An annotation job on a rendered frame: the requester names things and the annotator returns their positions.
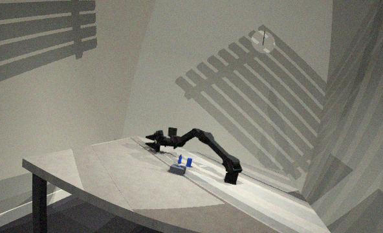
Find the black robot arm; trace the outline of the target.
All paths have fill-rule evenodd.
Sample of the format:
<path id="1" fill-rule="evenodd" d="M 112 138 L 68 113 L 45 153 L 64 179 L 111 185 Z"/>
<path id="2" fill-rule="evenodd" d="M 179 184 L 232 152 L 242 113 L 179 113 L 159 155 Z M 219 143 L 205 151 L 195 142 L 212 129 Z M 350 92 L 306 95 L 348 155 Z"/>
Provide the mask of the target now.
<path id="1" fill-rule="evenodd" d="M 158 131 L 159 141 L 165 141 L 163 130 Z M 225 183 L 236 184 L 237 177 L 242 171 L 242 167 L 239 163 L 239 159 L 229 155 L 218 143 L 216 143 L 214 136 L 200 129 L 193 128 L 187 134 L 179 137 L 177 136 L 177 128 L 168 128 L 168 146 L 182 147 L 185 143 L 194 137 L 197 137 L 202 143 L 209 145 L 212 150 L 222 158 L 222 165 L 226 168 L 226 175 L 224 177 Z"/>

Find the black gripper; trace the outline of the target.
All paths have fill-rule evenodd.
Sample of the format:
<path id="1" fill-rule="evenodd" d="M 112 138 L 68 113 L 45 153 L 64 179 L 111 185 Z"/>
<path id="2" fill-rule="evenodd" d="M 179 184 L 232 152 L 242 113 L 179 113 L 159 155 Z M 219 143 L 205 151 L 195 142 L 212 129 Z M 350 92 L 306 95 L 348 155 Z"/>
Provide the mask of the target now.
<path id="1" fill-rule="evenodd" d="M 165 141 L 159 141 L 158 131 L 152 135 L 146 136 L 147 139 L 156 140 L 154 142 L 147 142 L 145 145 L 149 146 L 150 148 L 154 149 L 156 152 L 160 151 L 160 146 L 166 147 L 168 145 L 168 138 L 164 138 Z"/>

